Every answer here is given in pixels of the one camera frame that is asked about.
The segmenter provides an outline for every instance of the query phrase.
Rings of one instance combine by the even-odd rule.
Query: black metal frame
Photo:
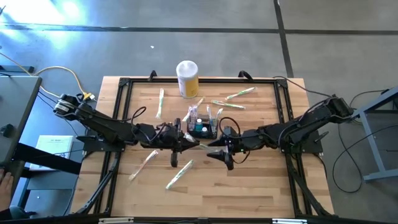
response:
[[[119,113],[121,99],[122,99],[122,92],[125,87],[127,87],[127,95],[126,95],[126,100],[124,102],[122,119],[127,118],[128,111],[129,111],[129,105],[130,105],[130,99],[131,99],[131,93],[132,93],[132,87],[133,87],[134,83],[177,83],[178,82],[177,78],[154,78],[156,76],[157,76],[156,72],[152,71],[149,78],[120,78],[118,92],[116,95],[116,100],[115,100],[115,105],[114,105],[113,118],[115,118],[115,119],[118,118],[118,113]],[[245,78],[200,78],[199,83],[271,84],[274,87],[279,122],[281,122],[281,123],[285,122],[284,111],[282,108],[282,101],[281,101],[281,95],[280,95],[281,89],[282,89],[282,91],[284,93],[284,97],[285,97],[288,119],[290,120],[290,119],[294,118],[293,109],[292,109],[292,105],[290,102],[289,89],[288,89],[286,80],[282,80],[282,79],[253,80],[250,77],[250,75],[248,73],[246,73],[245,71],[240,71],[238,77],[245,77]],[[108,170],[110,154],[111,154],[110,152],[105,152],[104,163],[103,163],[102,170],[101,170],[100,182],[104,179],[106,172]],[[285,156],[286,156],[286,161],[288,159],[291,159],[290,155],[286,154]],[[304,174],[304,169],[303,169],[303,164],[302,164],[302,158],[299,155],[297,156],[297,167],[298,167],[299,176],[301,176],[305,182],[305,174]],[[118,168],[119,168],[119,161],[116,163],[116,167],[115,167],[116,172],[112,176],[111,185],[109,186],[109,194],[108,194],[106,208],[104,211],[108,214],[110,214],[112,211],[112,203],[113,203],[114,191],[115,191],[115,186],[116,186]],[[293,208],[294,208],[294,215],[295,215],[295,217],[297,217],[298,215],[301,215],[302,212],[300,210],[299,199],[297,197],[297,189],[295,187],[295,181],[294,181],[294,178],[292,177],[292,175],[289,173],[289,170],[288,170],[288,176],[289,176],[289,184],[290,184],[290,193],[292,195],[292,204],[293,204]],[[308,201],[308,198],[305,195],[303,195],[303,196],[304,196],[305,214],[311,215],[312,214],[311,213],[311,205]],[[100,212],[101,201],[102,201],[102,194],[100,194],[99,197],[97,198],[96,204],[94,206],[94,213]]]

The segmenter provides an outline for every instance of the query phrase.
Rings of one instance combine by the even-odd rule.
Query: desk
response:
[[[108,116],[112,116],[113,113],[119,78],[103,79],[96,109]],[[295,78],[294,81],[304,86],[303,79]],[[183,99],[176,83],[135,83],[128,117],[131,117],[139,107],[146,106],[147,111],[134,119],[134,123],[156,125],[162,121],[174,121],[177,117],[183,118],[188,106],[195,104],[201,96],[206,96],[206,99],[198,110],[199,113],[205,113],[205,105],[210,104],[210,100],[223,100],[228,95],[253,86],[258,87],[255,92],[231,100],[237,105],[246,106],[246,110],[224,107],[222,116],[233,117],[242,130],[278,123],[273,87],[250,83],[201,83],[198,97],[194,99]],[[160,88],[165,90],[162,121],[155,119]],[[291,84],[289,84],[289,93],[294,116],[299,116],[308,108],[307,94]],[[211,105],[211,108],[215,114],[220,106]],[[140,146],[128,146],[122,153],[111,216],[225,218],[294,216],[285,158],[279,151],[268,148],[252,151],[246,162],[235,164],[235,169],[231,171],[227,171],[221,161],[206,157],[206,152],[199,147],[179,154],[178,168],[170,166],[171,152],[161,151],[134,181],[129,182],[129,175],[139,167],[150,152],[150,149],[143,149]],[[83,161],[72,212],[81,208],[97,187],[103,157],[104,153],[94,152]],[[243,157],[244,155],[237,155],[235,159],[240,161]],[[193,168],[178,180],[171,190],[166,191],[167,183],[190,159],[195,160]],[[324,208],[333,213],[322,164],[310,154],[304,154],[302,159],[309,189]],[[300,208],[303,210],[301,191],[298,190],[297,195]],[[105,189],[101,211],[104,209],[107,196],[108,190]]]

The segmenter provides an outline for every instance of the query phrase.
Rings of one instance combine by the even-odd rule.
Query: paper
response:
[[[40,149],[41,151],[45,151],[51,154],[66,152],[62,154],[56,154],[56,156],[61,156],[66,159],[69,159],[70,150],[72,148],[73,136],[39,136],[39,140],[37,140],[36,149]],[[45,170],[54,170],[48,167],[31,164],[29,167],[31,171],[45,171]]]

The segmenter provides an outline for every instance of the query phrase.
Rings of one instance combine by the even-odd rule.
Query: yellow label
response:
[[[187,98],[194,97],[198,94],[199,79],[196,76],[194,79],[185,81],[185,94]]]

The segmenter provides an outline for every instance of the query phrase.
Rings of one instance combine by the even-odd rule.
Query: wooden tabletop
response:
[[[119,78],[104,77],[99,93],[96,109],[109,116],[113,113]],[[303,79],[292,80],[304,86]],[[211,105],[211,100],[223,100],[228,95],[254,86],[257,87],[256,91],[230,100],[234,104],[245,106],[246,110],[224,107],[221,117],[234,118],[242,130],[278,123],[273,87],[269,84],[248,83],[200,83],[198,96],[193,99],[183,99],[176,83],[136,83],[132,88],[128,117],[131,117],[139,107],[146,106],[147,111],[134,119],[134,123],[156,125],[163,121],[173,122],[177,117],[183,118],[188,106],[196,104],[202,96],[206,98],[198,108],[199,113],[205,113],[206,105],[209,104],[215,114],[221,106]],[[162,120],[155,118],[160,88],[165,90]],[[294,116],[299,116],[308,108],[307,94],[290,83],[289,93]],[[226,125],[232,126],[228,121],[223,124]],[[179,154],[177,168],[170,166],[171,151],[160,151],[136,179],[130,182],[129,175],[137,170],[152,150],[137,145],[128,146],[122,153],[112,216],[228,218],[294,216],[285,158],[278,150],[265,147],[252,151],[244,163],[235,164],[234,170],[231,171],[227,170],[223,162],[207,157],[206,151],[200,147]],[[83,161],[73,198],[72,212],[81,208],[97,187],[103,157],[104,153],[95,152]],[[240,154],[234,158],[240,161],[244,155]],[[165,186],[190,159],[195,161],[193,168],[170,190],[165,190]],[[303,155],[303,164],[309,189],[323,207],[333,213],[322,164],[310,154]],[[107,196],[108,189],[104,193],[101,211],[104,210]],[[304,211],[301,191],[298,191],[298,198],[300,208]]]

